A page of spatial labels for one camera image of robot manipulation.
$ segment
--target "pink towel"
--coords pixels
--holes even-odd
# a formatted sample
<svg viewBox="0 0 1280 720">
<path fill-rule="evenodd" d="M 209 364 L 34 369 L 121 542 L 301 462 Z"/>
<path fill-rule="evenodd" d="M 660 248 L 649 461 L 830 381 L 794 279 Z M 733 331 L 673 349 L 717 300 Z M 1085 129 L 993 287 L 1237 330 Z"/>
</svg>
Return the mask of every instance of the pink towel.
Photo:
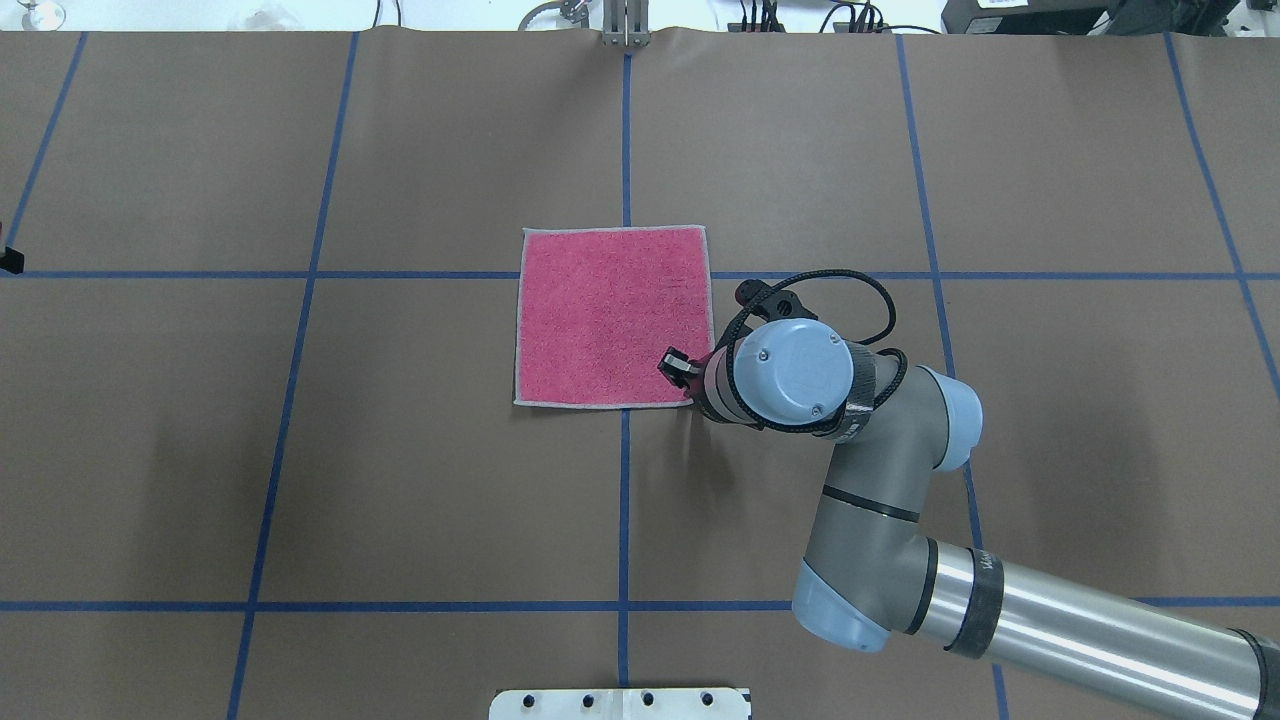
<svg viewBox="0 0 1280 720">
<path fill-rule="evenodd" d="M 658 361 L 712 348 L 705 228 L 526 229 L 516 333 L 516 405 L 687 405 Z"/>
</svg>

